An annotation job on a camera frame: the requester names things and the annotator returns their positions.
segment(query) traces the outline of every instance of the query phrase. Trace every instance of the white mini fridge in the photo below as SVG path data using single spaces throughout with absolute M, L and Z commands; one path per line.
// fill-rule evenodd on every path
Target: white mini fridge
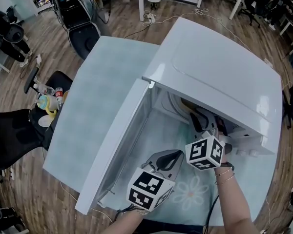
M 78 198 L 78 211 L 87 214 L 112 188 L 125 201 L 126 180 L 150 155 L 184 151 L 189 141 L 184 102 L 221 117 L 235 152 L 277 153 L 280 76 L 238 43 L 179 18 L 116 115 Z

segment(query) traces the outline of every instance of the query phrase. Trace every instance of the cable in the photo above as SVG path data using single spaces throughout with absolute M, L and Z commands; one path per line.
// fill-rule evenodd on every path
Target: cable
M 25 77 L 25 75 L 27 74 L 28 71 L 28 67 L 31 65 L 31 63 L 33 62 L 33 60 L 31 59 L 30 61 L 28 61 L 28 63 L 24 66 L 24 69 L 21 71 L 20 73 L 20 79 L 23 79 Z
M 269 211 L 269 222 L 268 222 L 268 226 L 269 226 L 270 225 L 270 205 L 268 203 L 267 197 L 265 197 L 265 200 L 266 200 L 266 202 L 268 204 L 268 211 Z
M 236 38 L 238 38 L 238 40 L 252 53 L 252 51 L 250 50 L 250 48 L 238 37 L 238 36 L 236 36 L 231 30 L 229 30 L 224 24 L 223 24 L 223 22 L 222 22 L 222 18 L 215 18 L 215 17 L 212 17 L 212 16 L 210 16 L 210 15 L 207 15 L 206 13 L 209 11 L 208 9 L 203 9 L 203 10 L 201 10 L 201 9 L 195 9 L 194 10 L 195 12 L 194 13 L 183 13 L 181 16 L 172 16 L 172 17 L 170 17 L 170 18 L 168 18 L 168 19 L 165 19 L 164 21 L 161 21 L 161 22 L 153 22 L 153 23 L 149 23 L 148 25 L 145 25 L 145 22 L 144 23 L 142 23 L 142 26 L 143 27 L 149 27 L 150 25 L 152 25 L 152 24 L 159 24 L 159 23 L 163 23 L 163 22 L 166 22 L 166 21 L 168 21 L 168 20 L 170 20 L 170 19 L 172 19 L 172 18 L 181 18 L 181 17 L 183 17 L 184 15 L 201 15 L 201 16 L 207 16 L 207 17 L 210 17 L 210 18 L 213 18 L 214 20 L 216 20 L 217 21 L 217 23 L 219 23 L 220 25 L 222 25 L 226 30 L 228 30 L 234 37 L 236 37 Z
M 145 19 L 147 19 L 147 18 L 145 17 L 145 15 L 147 15 L 146 11 L 148 11 L 148 10 L 145 10 L 145 13 L 143 14 L 143 17 L 144 17 Z M 140 33 L 140 32 L 142 32 L 142 31 L 146 30 L 151 24 L 152 24 L 152 23 L 150 23 L 148 26 L 144 26 L 145 28 L 144 28 L 143 30 L 140 30 L 140 31 L 137 31 L 137 32 L 135 32 L 135 33 L 132 33 L 132 34 L 130 34 L 130 35 L 128 35 L 128 36 L 125 36 L 124 39 L 126 39 L 127 37 L 130 37 L 130 36 L 132 36 L 132 35 L 134 35 L 134 34 L 137 34 L 137 33 Z
M 16 208 L 18 209 L 18 212 L 20 212 L 20 209 L 19 209 L 18 204 L 16 202 L 15 193 L 14 193 L 14 190 L 13 190 L 13 187 L 12 187 L 12 184 L 11 184 L 11 176 L 9 176 L 9 183 L 10 183 L 10 187 L 11 187 L 11 190 L 12 190 L 12 193 L 13 193 L 13 196 L 14 196 L 14 201 L 15 201 Z
M 100 17 L 100 15 L 99 15 L 99 13 L 98 13 L 98 10 L 94 7 L 94 3 L 96 3 L 96 7 L 97 7 L 98 9 L 100 9 L 101 11 L 103 10 L 103 9 L 101 9 L 101 8 L 99 7 L 98 3 L 97 3 L 95 0 L 92 0 L 92 9 L 96 12 L 98 18 L 100 18 L 101 21 L 102 21 L 104 24 L 107 24 L 108 21 L 109 21 L 109 18 L 110 18 L 110 16 L 111 16 L 111 1 L 110 1 L 110 3 L 109 3 L 110 6 L 109 6 L 109 10 L 108 10 L 108 19 L 107 19 L 107 21 L 103 20 L 103 19 Z
M 60 181 L 60 185 L 61 185 L 62 189 L 63 189 L 65 192 L 67 192 L 67 193 L 68 193 L 73 199 L 75 199 L 75 201 L 77 202 L 77 199 L 76 199 L 71 193 L 69 193 L 67 190 L 64 189 L 64 187 L 63 187 L 61 181 Z M 91 209 L 92 209 L 93 211 L 95 211 L 95 212 L 102 213 L 104 216 L 106 216 L 106 217 L 109 219 L 109 221 L 111 221 L 111 223 L 113 223 L 112 219 L 111 219 L 107 214 L 105 214 L 104 212 L 101 212 L 101 211 L 96 210 L 96 209 L 93 209 L 93 208 L 91 208 Z
M 123 210 L 118 210 L 117 213 L 116 213 L 116 215 L 115 215 L 115 218 L 114 218 L 113 223 L 117 220 L 118 215 L 119 215 L 120 213 L 131 212 L 131 211 L 133 211 L 133 210 L 143 210 L 143 209 L 141 209 L 141 208 L 137 208 L 135 205 L 131 204 L 130 206 L 128 206 L 127 208 L 125 208 L 125 209 L 123 209 Z
M 289 201 L 286 201 L 285 204 L 283 205 L 283 209 L 282 209 L 282 211 L 280 212 L 279 216 L 274 217 L 274 218 L 270 221 L 270 224 L 268 225 L 266 231 L 270 228 L 271 223 L 272 223 L 274 220 L 276 220 L 276 219 L 278 219 L 278 218 L 281 217 L 283 211 L 285 210 L 285 206 L 286 206 L 288 203 L 289 203 Z
M 213 202 L 213 204 L 212 204 L 212 206 L 211 206 L 211 208 L 210 208 L 210 210 L 209 210 L 209 214 L 208 214 L 208 216 L 207 216 L 206 223 L 205 223 L 205 226 L 206 226 L 206 227 L 205 227 L 204 234 L 208 234 L 208 233 L 209 233 L 209 220 L 210 220 L 210 216 L 211 216 L 211 213 L 212 213 L 212 211 L 213 211 L 213 209 L 214 209 L 214 206 L 215 206 L 215 204 L 216 204 L 218 198 L 219 198 L 219 195 L 216 197 L 216 199 L 214 200 L 214 202 Z

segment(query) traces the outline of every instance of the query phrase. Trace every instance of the fridge door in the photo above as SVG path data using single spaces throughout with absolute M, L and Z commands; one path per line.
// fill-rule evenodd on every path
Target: fridge door
M 87 214 L 116 183 L 151 111 L 149 82 L 137 79 L 109 128 L 75 209 Z
M 229 38 L 179 18 L 143 78 L 259 133 L 262 144 L 277 152 L 282 118 L 280 75 Z

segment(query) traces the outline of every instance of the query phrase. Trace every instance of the black cable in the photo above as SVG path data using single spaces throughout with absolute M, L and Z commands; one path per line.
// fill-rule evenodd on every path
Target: black cable
M 141 209 L 141 208 L 137 208 L 136 206 L 134 206 L 133 204 L 131 204 L 129 207 L 127 207 L 127 208 L 125 208 L 125 209 L 123 209 L 123 210 L 118 210 L 117 213 L 116 213 L 116 215 L 115 215 L 115 218 L 114 218 L 113 223 L 117 220 L 118 215 L 119 215 L 120 213 L 131 212 L 131 211 L 133 211 L 133 210 L 143 210 L 143 209 Z
M 143 30 L 140 30 L 140 31 L 137 31 L 137 32 L 135 32 L 135 33 L 132 33 L 132 34 L 130 34 L 130 35 L 128 35 L 128 36 L 125 36 L 124 39 L 126 39 L 127 37 L 130 37 L 130 36 L 132 36 L 132 35 L 134 35 L 134 34 L 140 33 L 140 32 L 142 32 L 142 31 L 146 30 L 148 27 L 149 27 L 149 25 L 148 25 L 147 27 L 145 27 Z
M 230 165 L 230 167 L 231 167 L 231 169 L 232 169 L 232 171 L 234 171 L 234 166 L 231 164 L 231 163 L 229 163 L 229 162 L 225 162 L 225 167 L 227 167 L 228 165 Z M 216 202 L 217 202 L 217 200 L 218 200 L 218 198 L 219 198 L 219 195 L 216 197 L 216 199 L 214 200 L 214 202 L 213 202 L 213 204 L 212 204 L 212 206 L 211 206 L 211 208 L 210 208 L 210 210 L 209 210 L 209 214 L 207 215 L 207 219 L 206 219 L 206 223 L 205 223 L 205 231 L 204 231 L 204 234 L 208 234 L 209 233 L 209 220 L 210 220 L 210 216 L 211 216 L 211 213 L 212 213 L 212 211 L 213 211 L 213 209 L 214 209 L 214 206 L 215 206 L 215 204 L 216 204 Z
M 140 31 L 137 31 L 137 32 L 135 32 L 135 33 L 132 33 L 132 34 L 130 34 L 130 35 L 128 35 L 128 36 L 125 36 L 124 39 L 126 39 L 127 37 L 130 37 L 130 36 L 132 36 L 132 35 L 134 35 L 134 34 L 137 34 L 137 33 L 140 33 L 140 32 L 142 32 L 142 31 L 146 30 L 151 24 L 152 24 L 152 23 L 150 22 L 150 24 L 149 24 L 148 26 L 146 26 L 143 30 L 140 30 Z
M 211 206 L 211 209 L 209 210 L 209 214 L 207 215 L 207 219 L 206 219 L 206 223 L 205 223 L 205 231 L 204 231 L 204 234 L 208 234 L 209 233 L 209 220 L 210 220 L 210 216 L 211 216 L 211 213 L 212 213 L 212 211 L 213 211 L 213 209 L 214 209 L 214 206 L 215 206 L 215 204 L 216 204 L 216 202 L 217 202 L 217 200 L 218 200 L 218 198 L 219 198 L 219 195 L 216 197 L 216 199 L 214 200 L 214 202 L 213 202 L 213 204 L 212 204 L 212 206 Z
M 110 16 L 111 16 L 111 6 L 112 6 L 112 5 L 111 5 L 111 0 L 109 1 L 109 10 L 108 10 L 108 19 L 107 19 L 107 21 L 103 20 L 103 19 L 100 17 L 98 11 L 94 8 L 94 3 L 96 3 L 98 9 L 103 10 L 103 9 L 101 9 L 101 8 L 98 6 L 98 4 L 97 4 L 97 2 L 96 2 L 95 0 L 92 0 L 92 9 L 95 10 L 97 16 L 101 19 L 101 21 L 102 21 L 104 24 L 107 24 L 108 21 L 109 21 L 109 18 L 110 18 Z
M 27 71 L 28 71 L 28 67 L 32 64 L 32 62 L 33 62 L 33 60 L 28 61 L 28 63 L 24 67 L 24 69 L 21 71 L 20 76 L 19 76 L 20 80 L 25 77 L 25 75 L 27 74 Z

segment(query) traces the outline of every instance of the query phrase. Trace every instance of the plastic bottle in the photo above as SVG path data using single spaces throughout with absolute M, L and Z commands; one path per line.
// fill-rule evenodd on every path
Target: plastic bottle
M 58 109 L 60 110 L 63 105 L 63 88 L 59 87 L 55 89 L 55 98 L 57 99 Z
M 46 86 L 42 83 L 38 83 L 38 84 L 35 83 L 33 87 L 37 89 L 38 93 L 43 93 L 43 94 L 51 95 L 51 96 L 54 96 L 55 94 L 55 90 L 53 88 Z

